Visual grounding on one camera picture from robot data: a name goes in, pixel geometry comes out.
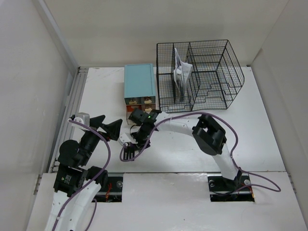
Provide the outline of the white paper sheets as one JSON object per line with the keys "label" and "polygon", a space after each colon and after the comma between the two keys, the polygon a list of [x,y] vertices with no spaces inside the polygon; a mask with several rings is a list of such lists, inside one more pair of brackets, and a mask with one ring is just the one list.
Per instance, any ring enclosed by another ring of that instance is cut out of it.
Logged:
{"label": "white paper sheets", "polygon": [[187,91],[187,81],[191,74],[192,64],[183,62],[180,59],[178,50],[174,48],[175,69],[173,71],[174,82],[178,91],[178,99],[180,102],[185,100]]}

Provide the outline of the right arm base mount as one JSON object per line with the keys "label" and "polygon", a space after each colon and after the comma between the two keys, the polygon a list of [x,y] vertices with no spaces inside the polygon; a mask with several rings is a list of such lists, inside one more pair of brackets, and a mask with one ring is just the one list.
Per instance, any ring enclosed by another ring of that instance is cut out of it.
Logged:
{"label": "right arm base mount", "polygon": [[248,175],[243,175],[239,183],[235,185],[233,182],[227,182],[219,174],[208,175],[208,187],[211,202],[254,202],[254,194],[252,187],[245,187],[239,191],[237,189],[249,185],[251,183]]}

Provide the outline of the teal drawer box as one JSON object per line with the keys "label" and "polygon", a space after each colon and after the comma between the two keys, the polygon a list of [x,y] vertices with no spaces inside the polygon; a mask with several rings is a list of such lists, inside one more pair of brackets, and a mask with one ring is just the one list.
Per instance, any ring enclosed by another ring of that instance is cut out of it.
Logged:
{"label": "teal drawer box", "polygon": [[124,100],[127,111],[150,112],[156,108],[156,85],[152,64],[128,64],[124,68]]}

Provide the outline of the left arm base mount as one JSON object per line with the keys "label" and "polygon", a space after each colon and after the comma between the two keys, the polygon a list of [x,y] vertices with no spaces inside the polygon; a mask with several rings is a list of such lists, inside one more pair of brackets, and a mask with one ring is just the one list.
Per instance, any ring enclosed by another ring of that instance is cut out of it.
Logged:
{"label": "left arm base mount", "polygon": [[122,173],[108,174],[107,184],[95,195],[98,203],[122,202],[123,176]]}

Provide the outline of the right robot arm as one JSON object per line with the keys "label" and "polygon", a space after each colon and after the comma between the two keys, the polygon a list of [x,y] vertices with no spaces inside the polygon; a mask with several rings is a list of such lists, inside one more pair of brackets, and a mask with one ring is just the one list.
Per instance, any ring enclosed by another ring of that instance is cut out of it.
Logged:
{"label": "right robot arm", "polygon": [[233,190],[240,185],[241,171],[233,163],[226,145],[226,131],[212,115],[201,113],[199,117],[191,117],[195,113],[172,116],[160,110],[147,113],[140,109],[128,117],[139,130],[129,135],[132,141],[126,142],[123,159],[133,161],[135,152],[142,153],[150,147],[150,137],[155,131],[170,131],[193,137],[199,149],[213,157],[218,165],[227,189]]}

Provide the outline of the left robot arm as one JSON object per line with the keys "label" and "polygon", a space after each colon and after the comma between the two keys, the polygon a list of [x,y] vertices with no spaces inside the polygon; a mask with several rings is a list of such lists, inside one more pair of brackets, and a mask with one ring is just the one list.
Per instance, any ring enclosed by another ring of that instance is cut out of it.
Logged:
{"label": "left robot arm", "polygon": [[68,122],[83,130],[80,141],[66,140],[59,148],[58,171],[54,182],[47,231],[79,231],[95,195],[108,184],[107,164],[84,169],[100,141],[117,141],[123,120],[104,124],[104,115],[91,118],[77,113]]}

